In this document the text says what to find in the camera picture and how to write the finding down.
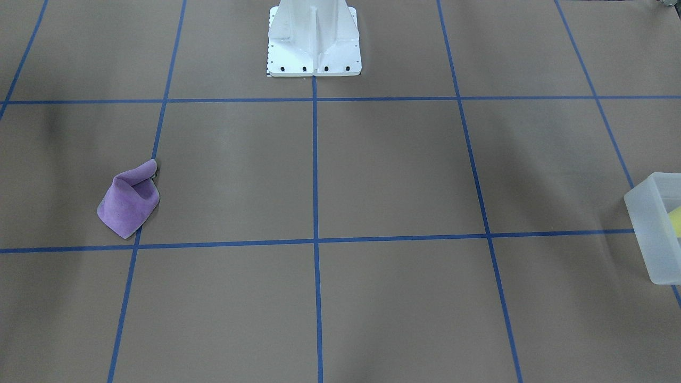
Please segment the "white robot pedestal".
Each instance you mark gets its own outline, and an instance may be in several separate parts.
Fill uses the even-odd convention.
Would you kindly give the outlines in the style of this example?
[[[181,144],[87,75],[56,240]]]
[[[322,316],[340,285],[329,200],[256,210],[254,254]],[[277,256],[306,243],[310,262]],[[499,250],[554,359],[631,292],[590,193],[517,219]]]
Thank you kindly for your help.
[[[281,1],[268,22],[268,76],[362,73],[358,13],[346,1]]]

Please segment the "purple cloth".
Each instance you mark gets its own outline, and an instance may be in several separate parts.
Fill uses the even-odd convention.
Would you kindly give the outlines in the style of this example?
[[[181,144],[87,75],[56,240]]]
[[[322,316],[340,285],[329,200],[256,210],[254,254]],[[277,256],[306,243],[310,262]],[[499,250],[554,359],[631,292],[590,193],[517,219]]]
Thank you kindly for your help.
[[[157,170],[156,160],[150,159],[112,179],[96,212],[119,237],[127,239],[136,233],[160,203],[160,192],[153,181]]]

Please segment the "yellow plastic cup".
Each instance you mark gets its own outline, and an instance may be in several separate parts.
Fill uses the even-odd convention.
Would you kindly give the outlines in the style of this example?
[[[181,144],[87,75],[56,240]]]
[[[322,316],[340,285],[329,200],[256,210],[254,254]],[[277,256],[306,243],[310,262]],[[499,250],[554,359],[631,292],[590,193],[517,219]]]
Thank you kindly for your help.
[[[675,209],[669,211],[667,213],[669,222],[671,224],[671,227],[673,229],[674,235],[676,238],[681,237],[681,206],[676,207]]]

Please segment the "clear plastic storage box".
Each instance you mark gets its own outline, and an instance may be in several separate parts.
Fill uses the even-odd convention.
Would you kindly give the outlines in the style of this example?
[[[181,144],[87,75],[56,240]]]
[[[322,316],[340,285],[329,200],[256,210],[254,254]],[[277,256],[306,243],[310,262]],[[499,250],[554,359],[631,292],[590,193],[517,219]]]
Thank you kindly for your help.
[[[679,285],[680,249],[667,213],[679,207],[680,174],[654,172],[624,196],[650,281]]]

